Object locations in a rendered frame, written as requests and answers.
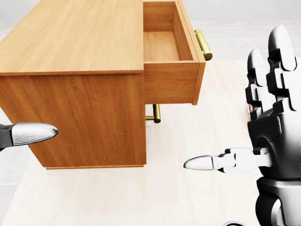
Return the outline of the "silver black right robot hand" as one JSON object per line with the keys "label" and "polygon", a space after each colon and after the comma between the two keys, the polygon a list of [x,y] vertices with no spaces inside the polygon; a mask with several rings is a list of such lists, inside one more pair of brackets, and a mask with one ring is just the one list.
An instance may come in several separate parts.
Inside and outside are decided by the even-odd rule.
{"label": "silver black right robot hand", "polygon": [[268,72],[258,49],[247,61],[246,100],[252,107],[247,127],[253,147],[195,157],[184,168],[232,173],[259,167],[267,178],[301,178],[301,58],[282,25],[271,31],[268,49]]}

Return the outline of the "wooden cabinet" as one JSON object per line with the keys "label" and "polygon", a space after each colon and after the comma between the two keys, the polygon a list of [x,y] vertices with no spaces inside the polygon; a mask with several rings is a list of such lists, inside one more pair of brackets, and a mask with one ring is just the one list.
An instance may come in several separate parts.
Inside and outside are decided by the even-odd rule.
{"label": "wooden cabinet", "polygon": [[49,169],[146,163],[143,0],[41,0],[0,41],[0,108]]}

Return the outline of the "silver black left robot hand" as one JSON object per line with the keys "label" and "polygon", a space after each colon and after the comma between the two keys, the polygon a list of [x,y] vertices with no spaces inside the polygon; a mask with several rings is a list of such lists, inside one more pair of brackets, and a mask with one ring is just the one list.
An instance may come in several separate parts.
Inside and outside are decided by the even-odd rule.
{"label": "silver black left robot hand", "polygon": [[0,124],[0,152],[8,147],[30,145],[51,139],[58,132],[55,126],[40,122]]}

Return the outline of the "open wooden drawer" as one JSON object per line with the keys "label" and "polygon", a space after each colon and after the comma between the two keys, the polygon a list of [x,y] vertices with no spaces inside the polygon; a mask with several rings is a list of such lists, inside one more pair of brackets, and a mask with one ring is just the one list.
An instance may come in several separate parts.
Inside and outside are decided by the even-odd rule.
{"label": "open wooden drawer", "polygon": [[146,104],[196,105],[206,61],[182,0],[143,3]]}

